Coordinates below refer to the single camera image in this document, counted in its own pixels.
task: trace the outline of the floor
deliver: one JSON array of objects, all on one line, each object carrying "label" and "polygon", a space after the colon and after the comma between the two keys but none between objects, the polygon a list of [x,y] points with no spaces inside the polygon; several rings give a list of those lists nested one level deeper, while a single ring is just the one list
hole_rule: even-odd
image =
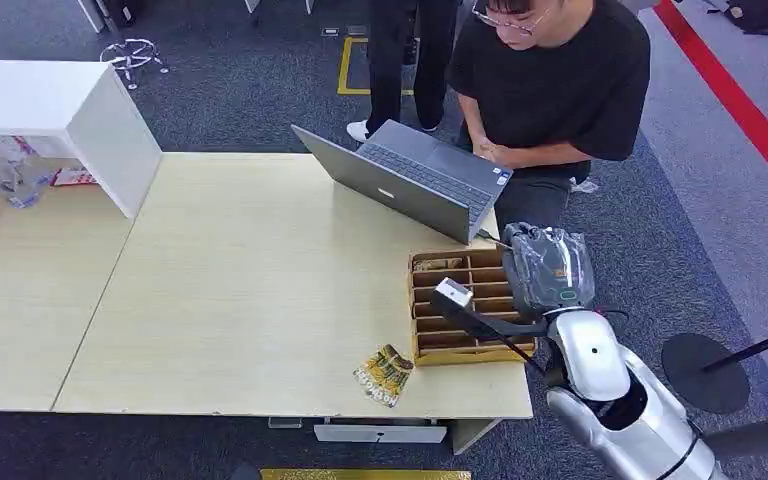
[{"label": "floor", "polygon": [[[93,59],[105,40],[70,3],[35,0],[20,19],[0,2],[0,58]],[[133,35],[155,40],[173,71],[143,75],[134,99],[165,150],[302,151],[291,122],[354,146],[343,127],[364,117],[368,99],[336,95],[342,39],[319,34],[364,23],[357,2],[318,0],[307,16],[301,0],[264,0],[258,27],[241,0],[149,3]],[[768,117],[768,37],[741,35],[699,2],[679,8]],[[614,322],[618,338],[660,375],[660,346],[675,333],[706,333],[731,349],[768,336],[768,164],[657,16],[640,19],[653,69],[635,152],[623,163],[596,162],[600,189],[575,195],[564,224],[587,235],[599,303],[631,313]],[[459,123],[449,102],[442,139]],[[403,120],[416,122],[409,99]],[[747,408],[692,411],[705,430],[768,418],[762,357],[746,362]],[[480,479],[607,477],[548,413],[541,385],[531,388],[535,419],[505,422],[460,457],[446,445],[322,444],[310,425],[276,431],[262,419],[3,413],[0,479],[226,479],[241,461],[459,469]],[[768,478],[768,455],[724,469],[735,479]]]}]

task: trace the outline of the person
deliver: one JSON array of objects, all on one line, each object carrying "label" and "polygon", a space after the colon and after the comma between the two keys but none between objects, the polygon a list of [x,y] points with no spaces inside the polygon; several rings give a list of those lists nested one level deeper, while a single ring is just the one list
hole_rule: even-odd
[{"label": "person", "polygon": [[409,31],[409,12],[420,20],[419,59],[413,90],[423,130],[433,132],[443,119],[446,68],[455,42],[459,0],[370,0],[369,79],[372,112],[367,120],[350,123],[346,131],[364,142],[387,120],[399,121],[402,58]]},{"label": "person", "polygon": [[458,145],[514,169],[496,202],[508,223],[557,226],[590,160],[632,152],[649,85],[649,37],[617,0],[479,0],[449,82]]}]

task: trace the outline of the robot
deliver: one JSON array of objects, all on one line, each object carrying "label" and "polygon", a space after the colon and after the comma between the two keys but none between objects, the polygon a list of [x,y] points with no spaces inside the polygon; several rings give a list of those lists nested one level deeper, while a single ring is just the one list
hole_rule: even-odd
[{"label": "robot", "polygon": [[[590,309],[595,288],[583,237],[520,223],[506,227],[499,245],[514,304],[532,322],[474,311],[472,292],[449,278],[432,294],[438,313],[522,356],[547,382],[552,412],[619,478],[727,480],[684,406]],[[509,340],[517,335],[548,339],[545,369]]]}]

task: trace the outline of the round black base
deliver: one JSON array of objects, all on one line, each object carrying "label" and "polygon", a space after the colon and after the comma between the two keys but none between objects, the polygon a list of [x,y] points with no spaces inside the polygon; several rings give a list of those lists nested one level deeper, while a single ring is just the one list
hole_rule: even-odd
[{"label": "round black base", "polygon": [[664,343],[661,365],[678,395],[690,405],[711,413],[733,413],[749,402],[749,379],[735,363],[713,372],[702,367],[731,355],[716,340],[698,333],[680,333]]}]

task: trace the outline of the item on table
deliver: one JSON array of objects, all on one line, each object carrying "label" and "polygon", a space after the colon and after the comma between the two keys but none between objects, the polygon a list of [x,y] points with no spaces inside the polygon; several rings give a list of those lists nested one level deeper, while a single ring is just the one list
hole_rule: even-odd
[{"label": "item on table", "polygon": [[0,136],[0,195],[11,206],[29,207],[39,200],[51,171],[22,137]]},{"label": "item on table", "polygon": [[352,374],[363,386],[366,396],[393,408],[413,371],[413,362],[405,360],[392,345],[381,347]]},{"label": "item on table", "polygon": [[417,260],[413,263],[414,272],[452,270],[454,268],[463,268],[463,258],[435,258],[431,260]]},{"label": "item on table", "polygon": [[65,187],[69,185],[96,185],[98,182],[84,167],[61,168],[54,174],[51,180],[52,187]]}]

